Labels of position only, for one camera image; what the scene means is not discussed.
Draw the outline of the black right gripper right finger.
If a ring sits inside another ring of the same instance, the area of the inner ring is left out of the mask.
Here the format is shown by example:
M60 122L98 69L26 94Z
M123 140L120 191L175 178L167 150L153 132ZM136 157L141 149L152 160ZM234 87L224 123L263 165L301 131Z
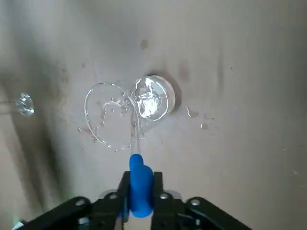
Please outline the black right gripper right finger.
M152 230L249 230L250 228L202 197L187 201L164 190L163 174L154 173Z

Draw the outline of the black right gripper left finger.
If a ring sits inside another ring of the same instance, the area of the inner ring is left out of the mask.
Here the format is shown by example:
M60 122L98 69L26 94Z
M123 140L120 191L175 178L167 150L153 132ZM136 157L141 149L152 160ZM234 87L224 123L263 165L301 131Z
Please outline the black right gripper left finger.
M129 216L130 172L118 188L91 202L77 196L21 226L23 230L122 230Z

